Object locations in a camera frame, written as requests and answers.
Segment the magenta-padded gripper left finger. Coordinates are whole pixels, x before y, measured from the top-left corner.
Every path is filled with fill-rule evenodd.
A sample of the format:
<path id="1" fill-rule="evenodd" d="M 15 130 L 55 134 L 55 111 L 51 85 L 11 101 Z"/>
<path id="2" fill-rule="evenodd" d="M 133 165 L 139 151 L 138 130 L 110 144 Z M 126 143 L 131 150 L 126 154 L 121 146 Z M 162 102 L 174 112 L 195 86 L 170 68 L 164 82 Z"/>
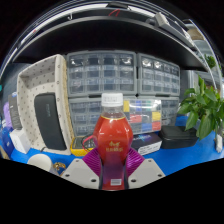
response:
<path id="1" fill-rule="evenodd" d="M 99 189 L 102 176 L 101 159 L 96 148 L 82 159 L 74 159 L 62 178 L 84 188 Z"/>

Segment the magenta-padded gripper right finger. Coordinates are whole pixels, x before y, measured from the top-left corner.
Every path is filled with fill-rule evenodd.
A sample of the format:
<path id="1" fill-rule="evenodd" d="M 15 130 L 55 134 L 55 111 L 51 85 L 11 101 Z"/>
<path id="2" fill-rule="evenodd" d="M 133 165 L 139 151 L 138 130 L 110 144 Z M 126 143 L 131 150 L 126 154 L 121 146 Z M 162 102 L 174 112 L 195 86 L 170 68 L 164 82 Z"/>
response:
<path id="1" fill-rule="evenodd" d="M 164 176 L 152 158 L 145 159 L 136 150 L 129 150 L 125 162 L 125 181 L 128 189 L 141 188 Z"/>

